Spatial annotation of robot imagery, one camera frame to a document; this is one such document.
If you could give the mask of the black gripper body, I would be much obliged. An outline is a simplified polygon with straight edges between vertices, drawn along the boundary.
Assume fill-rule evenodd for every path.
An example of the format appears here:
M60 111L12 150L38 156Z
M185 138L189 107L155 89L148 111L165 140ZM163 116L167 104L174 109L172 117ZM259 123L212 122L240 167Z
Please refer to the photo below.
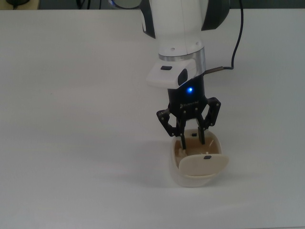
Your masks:
M196 76L178 89L168 89L170 113L177 119L182 119L183 115L186 120L194 119L195 109L203 111L208 104L208 99L204 91L204 74Z

